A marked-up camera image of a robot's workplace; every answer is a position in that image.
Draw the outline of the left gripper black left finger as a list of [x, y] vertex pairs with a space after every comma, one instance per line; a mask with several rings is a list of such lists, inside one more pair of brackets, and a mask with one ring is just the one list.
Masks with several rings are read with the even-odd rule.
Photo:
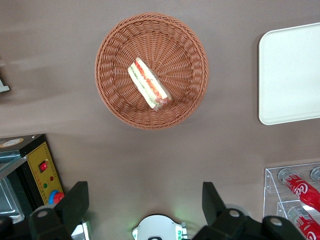
[[89, 209], [87, 181], [78, 181], [57, 204], [43, 205], [29, 217], [33, 240], [71, 240]]

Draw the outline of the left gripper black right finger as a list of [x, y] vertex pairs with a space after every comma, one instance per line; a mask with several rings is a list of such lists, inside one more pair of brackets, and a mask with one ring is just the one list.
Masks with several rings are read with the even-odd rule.
[[304, 240], [305, 237], [287, 219], [266, 216], [262, 222], [236, 208], [226, 207], [212, 182], [202, 183], [202, 211], [207, 225], [194, 240]]

